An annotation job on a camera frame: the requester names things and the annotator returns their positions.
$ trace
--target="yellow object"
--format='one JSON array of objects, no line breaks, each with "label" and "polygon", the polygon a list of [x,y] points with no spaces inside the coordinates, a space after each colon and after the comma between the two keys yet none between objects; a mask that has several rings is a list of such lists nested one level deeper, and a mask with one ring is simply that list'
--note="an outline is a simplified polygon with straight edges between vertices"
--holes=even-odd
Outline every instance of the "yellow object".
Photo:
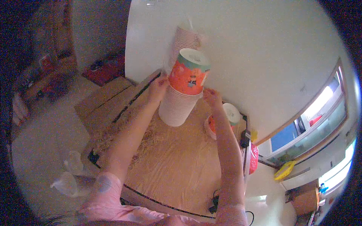
[{"label": "yellow object", "polygon": [[288,176],[292,172],[292,169],[296,163],[297,161],[289,161],[285,163],[282,168],[274,174],[274,180],[281,180]]},{"label": "yellow object", "polygon": [[258,139],[258,131],[251,129],[251,143]]}]

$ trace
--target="red basket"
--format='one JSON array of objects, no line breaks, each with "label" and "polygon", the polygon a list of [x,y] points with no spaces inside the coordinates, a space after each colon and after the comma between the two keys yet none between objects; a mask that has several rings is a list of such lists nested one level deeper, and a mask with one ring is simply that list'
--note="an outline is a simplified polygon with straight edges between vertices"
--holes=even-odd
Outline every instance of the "red basket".
[{"label": "red basket", "polygon": [[254,144],[251,144],[249,175],[254,173],[258,168],[258,156],[259,156],[258,147],[255,146]]}]

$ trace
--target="pink sleeve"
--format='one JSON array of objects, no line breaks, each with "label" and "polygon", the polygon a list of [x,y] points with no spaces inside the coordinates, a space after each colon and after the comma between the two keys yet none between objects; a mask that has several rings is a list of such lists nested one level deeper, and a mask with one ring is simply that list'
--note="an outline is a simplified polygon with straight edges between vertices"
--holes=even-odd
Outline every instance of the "pink sleeve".
[{"label": "pink sleeve", "polygon": [[118,177],[109,172],[101,172],[80,212],[88,221],[119,219],[128,212],[119,200],[122,187]]},{"label": "pink sleeve", "polygon": [[241,204],[226,205],[216,213],[217,226],[247,226],[245,208]]}]

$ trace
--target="blue object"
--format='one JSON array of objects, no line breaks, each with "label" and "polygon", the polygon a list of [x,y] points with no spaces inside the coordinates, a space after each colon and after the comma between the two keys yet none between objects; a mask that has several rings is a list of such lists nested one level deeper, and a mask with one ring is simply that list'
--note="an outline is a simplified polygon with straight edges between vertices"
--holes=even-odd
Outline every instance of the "blue object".
[{"label": "blue object", "polygon": [[275,134],[271,138],[271,150],[274,152],[297,137],[298,137],[298,132],[295,123],[292,122],[290,125],[285,127],[282,131]]}]

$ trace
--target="stack of paper cups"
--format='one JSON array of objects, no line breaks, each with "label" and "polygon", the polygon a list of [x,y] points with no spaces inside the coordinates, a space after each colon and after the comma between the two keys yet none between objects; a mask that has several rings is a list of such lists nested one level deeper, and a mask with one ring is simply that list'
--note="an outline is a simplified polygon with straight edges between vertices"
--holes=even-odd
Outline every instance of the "stack of paper cups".
[{"label": "stack of paper cups", "polygon": [[185,48],[180,50],[176,64],[168,77],[170,86],[159,108],[159,115],[169,126],[182,125],[202,97],[203,84],[210,70],[203,53]]},{"label": "stack of paper cups", "polygon": [[173,44],[169,66],[172,68],[177,60],[178,53],[183,48],[191,48],[200,50],[201,44],[207,40],[206,35],[195,33],[178,26],[175,34],[175,42]]},{"label": "stack of paper cups", "polygon": [[202,93],[198,95],[185,95],[169,86],[165,98],[160,104],[160,118],[169,126],[176,127],[182,125],[201,97]]}]

